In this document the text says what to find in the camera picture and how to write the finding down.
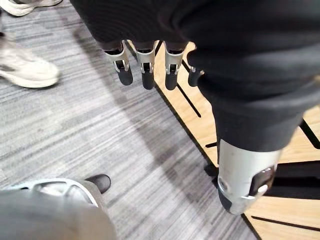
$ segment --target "prosthetic arm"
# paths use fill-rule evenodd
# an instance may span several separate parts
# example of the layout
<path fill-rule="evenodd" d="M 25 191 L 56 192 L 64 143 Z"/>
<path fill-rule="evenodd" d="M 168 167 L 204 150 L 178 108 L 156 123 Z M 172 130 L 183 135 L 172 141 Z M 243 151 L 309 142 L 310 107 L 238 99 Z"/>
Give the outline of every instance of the prosthetic arm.
<path fill-rule="evenodd" d="M 221 203 L 238 215 L 270 188 L 282 149 L 320 102 L 319 1 L 71 2 L 99 43 L 164 40 L 169 90 L 186 42 L 194 42 L 188 81 L 212 105 Z M 151 79 L 154 48 L 137 46 L 142 76 Z"/>

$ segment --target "shoe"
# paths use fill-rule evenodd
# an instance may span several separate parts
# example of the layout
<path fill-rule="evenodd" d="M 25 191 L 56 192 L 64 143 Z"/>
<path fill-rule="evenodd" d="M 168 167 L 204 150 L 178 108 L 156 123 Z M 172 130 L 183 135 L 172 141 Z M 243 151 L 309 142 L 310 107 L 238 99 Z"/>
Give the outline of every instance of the shoe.
<path fill-rule="evenodd" d="M 98 174 L 86 179 L 91 183 L 94 183 L 99 189 L 101 194 L 104 194 L 111 187 L 111 179 L 106 174 Z"/>
<path fill-rule="evenodd" d="M 0 0 L 0 7 L 11 15 L 21 17 L 38 7 L 50 7 L 63 0 Z"/>
<path fill-rule="evenodd" d="M 0 36 L 0 76 L 25 88 L 49 87 L 59 80 L 58 68 Z"/>

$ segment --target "wooden panel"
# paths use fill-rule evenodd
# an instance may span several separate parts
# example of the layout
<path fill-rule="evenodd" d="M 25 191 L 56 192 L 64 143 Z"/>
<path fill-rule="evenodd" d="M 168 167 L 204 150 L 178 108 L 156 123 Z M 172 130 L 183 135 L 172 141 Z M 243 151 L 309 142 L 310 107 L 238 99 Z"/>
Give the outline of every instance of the wooden panel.
<path fill-rule="evenodd" d="M 248 216 L 248 220 L 262 240 L 319 240 L 320 232 L 293 226 L 261 221 Z"/>
<path fill-rule="evenodd" d="M 186 53 L 193 50 L 194 47 L 194 44 L 190 43 L 187 46 Z M 213 164 L 218 166 L 217 148 L 206 147 L 207 144 L 214 143 L 217 140 L 215 120 L 210 103 L 201 95 L 197 87 L 190 87 L 188 85 L 188 72 L 183 66 L 181 66 L 179 70 L 178 84 L 200 113 L 200 117 L 193 110 L 178 87 L 172 91 L 166 89 L 164 45 L 161 46 L 156 56 L 154 69 L 156 84 Z M 315 107 L 307 111 L 304 115 L 304 119 L 317 137 L 320 138 L 320 108 Z M 316 149 L 303 131 L 298 128 L 290 144 L 284 149 L 280 163 L 315 160 L 320 160 L 320 150 Z M 264 196 L 245 214 L 262 239 L 320 239 L 319 231 L 266 222 L 251 217 L 256 216 L 274 221 L 320 228 L 320 200 Z"/>
<path fill-rule="evenodd" d="M 195 139 L 197 139 L 198 143 L 209 156 L 211 161 L 217 165 L 217 149 L 215 147 L 206 147 L 207 144 L 217 141 L 214 116 L 211 111 L 210 103 L 201 95 L 197 87 L 190 87 L 186 85 L 188 84 L 188 81 L 186 80 L 188 79 L 189 73 L 183 66 L 181 66 L 179 70 L 178 84 L 181 85 L 181 88 L 199 111 L 201 117 L 197 116 L 182 92 L 177 87 L 172 91 L 166 89 L 165 47 L 163 44 L 156 55 L 154 69 L 154 80 L 156 84 L 172 104 L 172 107 L 178 113 L 182 121 L 187 124 L 188 129 Z"/>
<path fill-rule="evenodd" d="M 245 214 L 320 229 L 320 200 L 263 196 Z"/>

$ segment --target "black stripe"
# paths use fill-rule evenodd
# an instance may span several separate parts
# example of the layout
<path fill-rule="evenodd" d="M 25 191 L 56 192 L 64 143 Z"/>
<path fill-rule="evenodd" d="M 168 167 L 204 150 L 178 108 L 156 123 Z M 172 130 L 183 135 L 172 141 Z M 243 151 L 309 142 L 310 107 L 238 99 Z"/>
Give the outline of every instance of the black stripe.
<path fill-rule="evenodd" d="M 159 52 L 159 49 L 160 49 L 160 47 L 161 47 L 161 44 L 163 43 L 163 41 L 162 40 L 160 40 L 159 42 L 158 42 L 158 44 L 157 44 L 157 46 L 155 47 L 155 55 L 157 56 L 157 53 Z"/>
<path fill-rule="evenodd" d="M 316 149 L 320 149 L 320 141 L 319 141 L 319 139 L 317 138 L 317 136 L 314 134 L 314 132 L 311 130 L 311 128 L 309 127 L 309 125 L 306 123 L 306 121 L 304 119 L 302 119 L 302 122 L 300 124 L 300 128 L 304 132 L 306 137 L 309 139 L 311 144 Z"/>
<path fill-rule="evenodd" d="M 175 116 L 175 118 L 178 120 L 178 122 L 181 124 L 181 126 L 183 127 L 183 129 L 185 130 L 185 132 L 188 134 L 188 136 L 190 137 L 190 139 L 193 141 L 193 143 L 195 144 L 195 146 L 199 149 L 200 153 L 202 154 L 202 156 L 204 157 L 205 161 L 207 162 L 207 164 L 213 164 L 211 159 L 209 158 L 209 156 L 206 154 L 206 152 L 204 151 L 204 149 L 201 147 L 201 145 L 199 144 L 199 142 L 197 141 L 197 139 L 194 137 L 194 135 L 191 133 L 191 131 L 189 130 L 189 128 L 186 126 L 186 124 L 184 123 L 184 121 L 181 119 L 181 117 L 179 116 L 179 114 L 176 112 L 176 110 L 174 109 L 174 107 L 172 106 L 171 102 L 169 102 L 169 100 L 166 98 L 166 96 L 164 95 L 164 93 L 161 91 L 161 89 L 158 87 L 158 85 L 156 84 L 154 86 L 154 88 L 157 90 L 157 92 L 159 93 L 159 95 L 161 96 L 161 98 L 163 99 L 163 101 L 165 102 L 165 104 L 168 106 L 168 108 L 171 110 L 171 112 L 173 113 L 173 115 Z"/>
<path fill-rule="evenodd" d="M 265 196 L 320 200 L 320 179 L 316 177 L 317 175 L 314 177 L 277 177 L 275 173 L 272 187 L 265 193 Z"/>
<path fill-rule="evenodd" d="M 189 105 L 191 106 L 191 108 L 193 109 L 193 111 L 195 112 L 195 114 L 201 118 L 201 114 L 200 112 L 196 109 L 195 105 L 191 102 L 191 100 L 189 99 L 189 97 L 187 96 L 187 94 L 185 93 L 185 91 L 181 88 L 181 86 L 179 85 L 179 83 L 177 84 L 177 88 L 180 90 L 180 92 L 182 93 L 182 95 L 184 96 L 184 98 L 186 99 L 186 101 L 189 103 Z"/>
<path fill-rule="evenodd" d="M 205 145 L 206 148 L 213 148 L 213 147 L 216 147 L 216 146 L 217 146 L 217 142 L 213 142 L 213 143 Z"/>
<path fill-rule="evenodd" d="M 251 222 L 248 220 L 247 216 L 245 214 L 241 214 L 241 217 L 242 217 L 243 221 L 246 223 L 246 225 L 249 227 L 249 229 L 252 231 L 252 233 L 256 237 L 256 239 L 262 240 L 262 238 L 259 236 L 259 233 L 256 231 L 254 226 L 252 226 Z"/>
<path fill-rule="evenodd" d="M 185 62 L 185 60 L 182 60 L 182 65 L 184 66 L 185 70 L 190 73 L 190 68 L 188 67 L 188 64 Z"/>
<path fill-rule="evenodd" d="M 253 219 L 260 220 L 260 221 L 265 221 L 265 222 L 269 222 L 269 223 L 281 224 L 281 225 L 286 225 L 286 226 L 290 226 L 290 227 L 295 227 L 295 228 L 307 229 L 307 230 L 320 232 L 320 228 L 317 228 L 317 227 L 304 226 L 304 225 L 299 225 L 299 224 L 294 224 L 294 223 L 289 223 L 289 222 L 284 222 L 284 221 L 276 221 L 276 220 L 267 219 L 267 218 L 258 217 L 258 216 L 251 216 L 251 217 Z"/>

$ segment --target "robotic finger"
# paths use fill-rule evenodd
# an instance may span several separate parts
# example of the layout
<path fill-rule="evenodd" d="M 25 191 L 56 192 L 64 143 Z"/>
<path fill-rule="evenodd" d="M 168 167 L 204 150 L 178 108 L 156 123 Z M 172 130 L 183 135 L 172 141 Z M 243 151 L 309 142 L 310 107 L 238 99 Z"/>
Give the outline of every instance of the robotic finger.
<path fill-rule="evenodd" d="M 124 43 L 122 41 L 113 41 L 108 43 L 100 43 L 105 54 L 113 63 L 120 82 L 123 85 L 130 85 L 133 82 L 133 76 L 129 65 L 128 56 Z"/>
<path fill-rule="evenodd" d="M 165 42 L 165 87 L 173 90 L 177 86 L 178 72 L 187 42 Z"/>
<path fill-rule="evenodd" d="M 155 86 L 155 41 L 133 42 L 142 74 L 142 85 L 151 90 Z"/>
<path fill-rule="evenodd" d="M 201 77 L 201 75 L 204 74 L 204 71 L 195 68 L 192 66 L 190 68 L 189 76 L 188 76 L 188 83 L 190 87 L 196 87 L 198 85 L 198 79 Z"/>

